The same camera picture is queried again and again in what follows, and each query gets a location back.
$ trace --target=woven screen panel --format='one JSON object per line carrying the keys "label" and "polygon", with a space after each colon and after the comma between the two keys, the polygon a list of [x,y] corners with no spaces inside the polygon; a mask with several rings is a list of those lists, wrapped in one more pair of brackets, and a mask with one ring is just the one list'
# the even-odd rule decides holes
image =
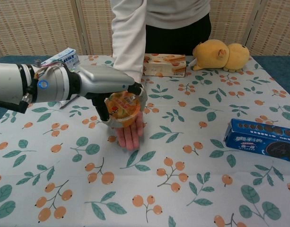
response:
{"label": "woven screen panel", "polygon": [[211,0],[210,39],[241,43],[256,0]]}
{"label": "woven screen panel", "polygon": [[81,0],[91,54],[112,54],[111,21],[114,18],[109,0]]}
{"label": "woven screen panel", "polygon": [[290,55],[290,0],[268,0],[253,32],[252,55]]}
{"label": "woven screen panel", "polygon": [[3,55],[54,55],[67,47],[82,54],[69,0],[0,0]]}

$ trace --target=person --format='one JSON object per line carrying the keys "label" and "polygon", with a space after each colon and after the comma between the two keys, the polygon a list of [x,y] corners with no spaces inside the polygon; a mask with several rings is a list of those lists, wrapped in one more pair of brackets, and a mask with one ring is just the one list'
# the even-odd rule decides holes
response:
{"label": "person", "polygon": [[[114,67],[141,82],[144,53],[192,55],[211,33],[210,0],[110,0]],[[115,129],[121,147],[139,147],[143,116]]]}

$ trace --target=teal floor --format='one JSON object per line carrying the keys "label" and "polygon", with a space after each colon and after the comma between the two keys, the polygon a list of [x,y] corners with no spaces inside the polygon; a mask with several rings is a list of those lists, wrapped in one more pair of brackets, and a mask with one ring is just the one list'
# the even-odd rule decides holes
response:
{"label": "teal floor", "polygon": [[[5,56],[0,63],[32,64],[50,56]],[[290,56],[253,56],[253,58],[290,94]],[[0,118],[7,110],[0,108]]]}

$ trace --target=orange jelly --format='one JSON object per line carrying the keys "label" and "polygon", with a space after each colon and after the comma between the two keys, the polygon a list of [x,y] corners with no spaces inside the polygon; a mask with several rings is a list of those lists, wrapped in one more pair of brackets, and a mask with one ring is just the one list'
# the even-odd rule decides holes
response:
{"label": "orange jelly", "polygon": [[105,100],[109,115],[122,124],[122,127],[131,125],[141,109],[139,98],[127,91],[116,92]]}

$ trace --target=white sweater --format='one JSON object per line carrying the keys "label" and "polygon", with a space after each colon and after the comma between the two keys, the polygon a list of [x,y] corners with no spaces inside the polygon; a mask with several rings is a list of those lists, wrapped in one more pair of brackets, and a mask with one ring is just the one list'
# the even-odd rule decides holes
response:
{"label": "white sweater", "polygon": [[207,15],[210,0],[110,0],[114,67],[141,81],[146,24],[175,29]]}

